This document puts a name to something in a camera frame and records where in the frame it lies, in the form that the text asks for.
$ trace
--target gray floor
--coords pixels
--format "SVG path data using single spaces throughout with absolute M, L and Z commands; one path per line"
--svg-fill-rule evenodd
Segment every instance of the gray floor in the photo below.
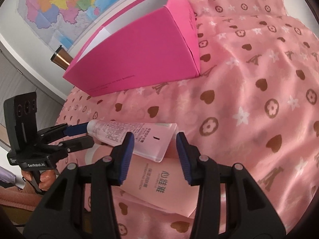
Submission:
M 55 125 L 62 105 L 38 89 L 0 53 L 0 124 L 5 126 L 3 102 L 15 95 L 33 91 L 37 93 L 38 130 Z

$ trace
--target pink box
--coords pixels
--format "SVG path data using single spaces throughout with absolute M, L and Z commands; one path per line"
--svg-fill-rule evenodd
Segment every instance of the pink box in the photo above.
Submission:
M 199 76 L 197 29 L 188 0 L 165 0 L 164 6 L 111 34 L 112 22 L 143 1 L 150 2 L 137 0 L 104 23 L 63 77 L 100 96 Z

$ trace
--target metal pin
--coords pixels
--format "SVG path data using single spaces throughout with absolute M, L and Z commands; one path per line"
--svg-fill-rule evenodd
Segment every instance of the metal pin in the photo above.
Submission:
M 104 156 L 102 160 L 105 163 L 109 163 L 112 161 L 112 156 Z
M 202 161 L 202 162 L 207 162 L 208 159 L 209 159 L 209 157 L 206 156 L 206 155 L 201 155 L 201 156 L 199 157 L 199 159 L 200 159 L 200 161 Z
M 75 163 L 70 163 L 70 164 L 67 166 L 67 168 L 68 168 L 69 170 L 74 170 L 76 167 L 77 167 L 77 165 L 76 165 Z
M 241 171 L 244 168 L 242 164 L 235 164 L 234 167 L 238 171 Z

